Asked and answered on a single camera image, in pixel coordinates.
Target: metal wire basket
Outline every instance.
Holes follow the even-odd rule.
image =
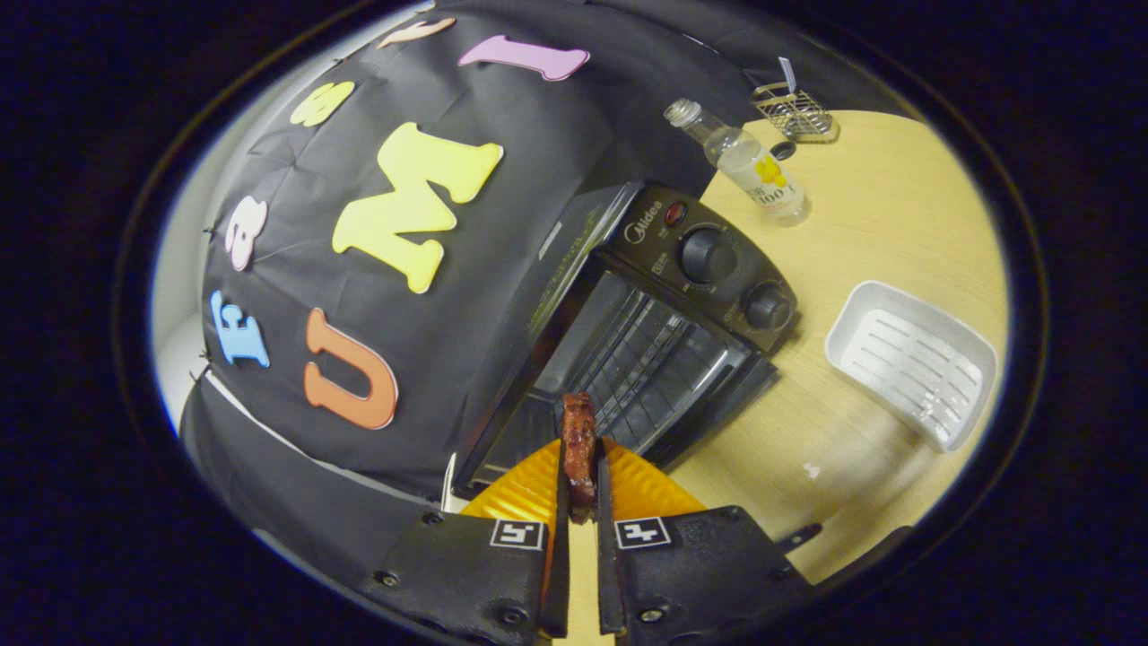
[[[833,115],[805,89],[790,92],[785,81],[758,87],[750,101],[792,141],[831,143],[840,134]]]

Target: wooden table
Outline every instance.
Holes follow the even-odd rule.
[[[1002,359],[1009,335],[993,218],[945,143],[905,117],[833,116],[841,126],[835,143],[799,145],[783,162],[813,203],[801,225],[769,226],[721,173],[701,196],[777,264],[801,318],[773,360],[781,381],[669,474],[707,507],[740,505],[774,539],[822,523],[821,536],[789,555],[812,583],[928,513],[976,450],[996,403],[999,380],[964,446],[932,450],[825,359],[825,337],[853,287],[876,279],[909,291],[967,322]],[[766,120],[744,127],[767,147],[784,140]],[[572,534],[569,644],[613,641],[597,635],[594,542],[585,528]]]

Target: black background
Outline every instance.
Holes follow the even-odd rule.
[[[1133,553],[1142,462],[1131,384],[1142,379],[1131,330],[1142,298],[1132,224],[1143,207],[1131,174],[1143,168],[1133,109],[1143,56],[1131,3],[1039,7],[801,6],[906,64],[988,135],[1040,229],[1054,322],[1041,404],[998,488],[924,561],[806,643],[1133,640],[1143,558]],[[218,0],[8,9],[14,78],[0,127],[16,197],[6,200],[5,274],[17,328],[0,472],[5,641],[394,637],[155,468],[115,390],[109,343],[116,246],[153,161],[216,91],[332,10]]]

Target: food item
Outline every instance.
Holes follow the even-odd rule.
[[[595,484],[595,447],[598,436],[594,431],[594,403],[587,394],[567,395],[563,397],[563,442],[566,444],[566,458],[563,469],[569,478],[569,514],[571,520],[583,524],[594,514]]]

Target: toaster oven door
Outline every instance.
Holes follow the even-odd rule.
[[[755,369],[747,372],[751,365]],[[738,375],[736,386],[732,375]],[[497,436],[492,444],[479,444],[490,449],[472,474],[459,474],[459,493],[492,483],[559,437],[566,394],[589,394],[599,435],[647,454],[666,444],[660,441],[672,439],[667,435],[678,435],[676,427],[701,404],[755,397],[773,375],[773,367],[750,349],[696,325],[607,270],[517,411],[503,418],[507,422],[501,429],[484,431]],[[713,426],[715,420],[695,422]],[[689,444],[706,430],[690,429]],[[685,449],[681,442],[670,444],[673,456],[660,452],[654,460],[659,466]]]

